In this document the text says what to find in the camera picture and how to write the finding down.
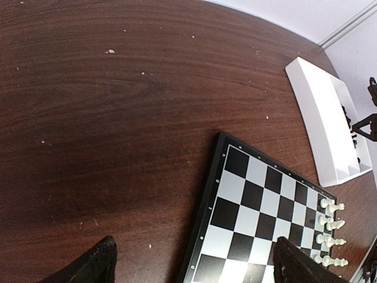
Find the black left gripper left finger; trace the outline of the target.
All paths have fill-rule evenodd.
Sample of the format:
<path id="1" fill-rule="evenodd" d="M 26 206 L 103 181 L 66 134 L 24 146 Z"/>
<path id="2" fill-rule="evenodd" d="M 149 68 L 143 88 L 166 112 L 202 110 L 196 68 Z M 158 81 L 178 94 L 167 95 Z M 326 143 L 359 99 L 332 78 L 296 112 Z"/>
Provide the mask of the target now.
<path id="1" fill-rule="evenodd" d="M 105 236 L 63 269 L 40 282 L 115 282 L 117 244 Z"/>

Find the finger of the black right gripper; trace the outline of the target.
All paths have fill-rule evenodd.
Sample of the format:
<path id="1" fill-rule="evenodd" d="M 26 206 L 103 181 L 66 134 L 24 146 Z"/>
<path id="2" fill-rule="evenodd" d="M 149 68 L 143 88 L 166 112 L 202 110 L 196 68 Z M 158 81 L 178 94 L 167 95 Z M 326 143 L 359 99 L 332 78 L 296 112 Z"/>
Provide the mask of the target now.
<path id="1" fill-rule="evenodd" d="M 377 106 L 376 80 L 374 77 L 369 79 L 368 91 L 371 95 L 372 102 Z M 373 113 L 354 124 L 352 130 L 366 139 L 376 142 L 376 113 Z"/>

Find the white plastic divided tray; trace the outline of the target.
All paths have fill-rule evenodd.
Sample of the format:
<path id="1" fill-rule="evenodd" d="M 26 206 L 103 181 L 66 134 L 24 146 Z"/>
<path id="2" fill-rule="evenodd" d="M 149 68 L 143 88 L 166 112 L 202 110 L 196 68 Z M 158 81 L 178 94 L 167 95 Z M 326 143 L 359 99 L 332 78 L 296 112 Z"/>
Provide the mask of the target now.
<path id="1" fill-rule="evenodd" d="M 303 117 L 320 185 L 340 185 L 372 171 L 366 138 L 351 130 L 359 117 L 346 84 L 300 57 L 285 70 Z"/>

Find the black white chessboard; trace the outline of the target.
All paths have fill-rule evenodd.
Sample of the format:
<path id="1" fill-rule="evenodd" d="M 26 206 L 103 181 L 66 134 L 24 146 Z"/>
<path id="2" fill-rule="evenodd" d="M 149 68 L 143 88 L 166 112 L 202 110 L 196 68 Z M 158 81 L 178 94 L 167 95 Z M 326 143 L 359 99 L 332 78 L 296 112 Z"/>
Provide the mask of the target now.
<path id="1" fill-rule="evenodd" d="M 273 249 L 287 238 L 307 256 L 331 255 L 316 242 L 332 195 L 226 132 L 216 134 L 178 282 L 273 282 Z"/>

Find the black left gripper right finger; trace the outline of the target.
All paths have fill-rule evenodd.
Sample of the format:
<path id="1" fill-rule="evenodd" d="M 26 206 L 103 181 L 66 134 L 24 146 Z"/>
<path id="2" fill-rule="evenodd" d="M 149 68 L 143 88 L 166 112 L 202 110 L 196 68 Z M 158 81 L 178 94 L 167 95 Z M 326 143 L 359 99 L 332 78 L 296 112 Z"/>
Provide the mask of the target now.
<path id="1" fill-rule="evenodd" d="M 275 282 L 347 283 L 347 280 L 321 267 L 288 239 L 281 236 L 273 249 Z"/>

